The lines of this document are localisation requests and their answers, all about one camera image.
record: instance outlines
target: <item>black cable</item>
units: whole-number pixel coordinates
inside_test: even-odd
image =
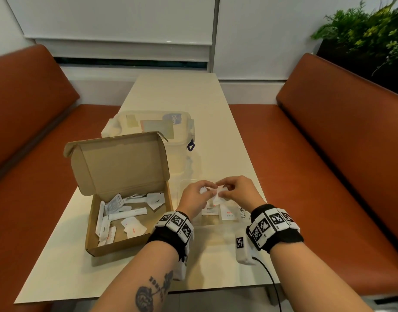
[[[253,260],[256,260],[257,262],[259,262],[259,263],[265,268],[265,270],[267,271],[267,273],[269,273],[269,276],[270,276],[270,278],[271,278],[271,281],[273,282],[275,294],[277,295],[278,307],[280,308],[280,312],[283,312],[283,311],[281,310],[280,297],[278,296],[278,291],[277,291],[277,288],[275,287],[275,283],[274,283],[273,276],[271,276],[269,270],[267,269],[267,267],[265,267],[265,265],[263,264],[263,262],[261,262],[257,257],[254,257],[254,256],[253,256],[252,258],[253,258]]]

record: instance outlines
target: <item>box lid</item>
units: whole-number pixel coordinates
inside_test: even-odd
[[[69,142],[79,190],[85,196],[119,193],[170,178],[166,150],[158,132]]]

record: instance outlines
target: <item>open cardboard box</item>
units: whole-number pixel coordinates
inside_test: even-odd
[[[63,155],[71,158],[81,193],[93,195],[85,241],[85,249],[92,256],[145,244],[156,222],[165,212],[173,210],[166,150],[158,132],[69,142]],[[110,225],[117,227],[114,242],[98,247],[95,228],[102,200],[107,203],[118,193],[125,198],[161,192],[165,193],[165,204],[154,211],[146,203],[131,204],[133,210],[147,207],[147,215],[137,216],[147,228],[144,235],[128,239],[120,223],[122,219],[115,220]]]

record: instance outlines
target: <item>orange bench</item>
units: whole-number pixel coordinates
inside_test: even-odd
[[[100,137],[119,110],[73,108],[78,98],[44,46],[0,57],[0,169],[63,116],[0,178],[0,311],[50,310],[50,303],[13,303],[77,187],[63,148],[69,141]]]
[[[230,105],[268,202],[358,294],[398,294],[398,95],[306,54],[277,101]]]

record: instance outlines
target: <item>table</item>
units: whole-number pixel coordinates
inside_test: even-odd
[[[181,179],[218,180],[246,175],[264,197],[215,74],[141,74],[120,110],[179,110],[190,113],[195,120],[196,147],[191,152],[191,167],[187,174],[170,177],[173,204],[177,205]],[[139,251],[136,247],[97,258],[85,251],[91,199],[79,189],[75,191],[15,303],[99,297]],[[186,280],[172,282],[170,291],[271,284],[263,267],[236,262],[234,240],[232,225],[195,229]],[[261,255],[278,283],[269,255]]]

